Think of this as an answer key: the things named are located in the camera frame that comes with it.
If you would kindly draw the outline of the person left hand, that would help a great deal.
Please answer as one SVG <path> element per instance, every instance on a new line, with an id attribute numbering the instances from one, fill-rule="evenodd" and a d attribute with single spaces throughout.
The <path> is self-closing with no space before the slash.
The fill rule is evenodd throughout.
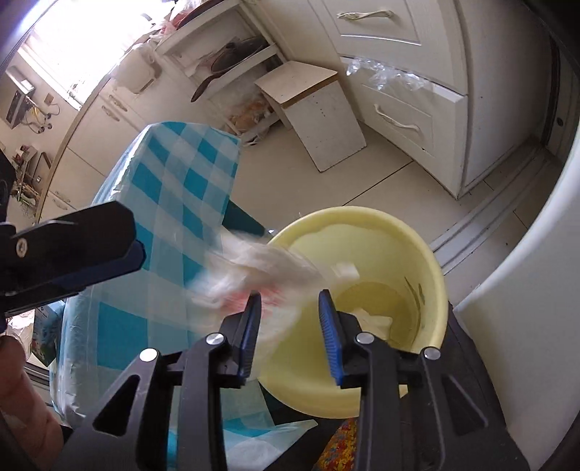
<path id="1" fill-rule="evenodd" d="M 24 371 L 25 351 L 8 335 L 1 337 L 1 412 L 22 450 L 39 470 L 50 470 L 64 446 L 60 423 L 34 390 Z"/>

